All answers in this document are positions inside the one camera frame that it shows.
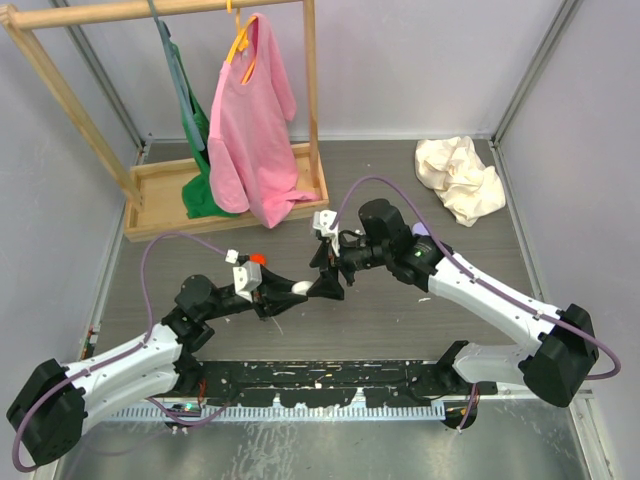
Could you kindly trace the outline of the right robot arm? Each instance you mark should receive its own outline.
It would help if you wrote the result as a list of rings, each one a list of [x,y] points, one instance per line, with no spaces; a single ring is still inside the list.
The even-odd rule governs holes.
[[[571,304],[561,310],[504,285],[430,234],[418,234],[386,199],[367,202],[358,216],[361,233],[340,229],[334,211],[314,214],[320,246],[310,265],[319,277],[308,296],[341,300],[356,272],[384,267],[400,282],[464,307],[513,341],[455,342],[440,360],[444,390],[459,394],[474,383],[501,382],[524,385],[556,407],[571,403],[599,358],[585,309]]]

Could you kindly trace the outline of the orange charging case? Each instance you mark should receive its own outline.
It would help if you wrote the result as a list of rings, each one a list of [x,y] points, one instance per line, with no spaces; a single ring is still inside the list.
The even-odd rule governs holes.
[[[251,254],[250,255],[250,260],[254,263],[266,266],[267,265],[267,259],[263,254]]]

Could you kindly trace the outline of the white charging case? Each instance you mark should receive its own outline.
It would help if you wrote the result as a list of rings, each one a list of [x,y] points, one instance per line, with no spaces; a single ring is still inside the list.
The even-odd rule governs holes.
[[[306,295],[312,286],[313,283],[311,281],[299,281],[292,285],[291,292],[296,295]]]

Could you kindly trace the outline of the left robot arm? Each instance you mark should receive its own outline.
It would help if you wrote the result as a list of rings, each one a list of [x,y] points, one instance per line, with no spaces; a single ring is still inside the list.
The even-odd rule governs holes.
[[[248,262],[232,284],[217,287],[203,275],[187,278],[175,306],[144,334],[86,360],[40,363],[7,410],[16,431],[15,467],[33,471],[69,452],[95,425],[147,397],[194,393],[201,364],[194,354],[213,336],[208,321],[253,311],[276,316],[307,301],[308,281],[294,282]]]

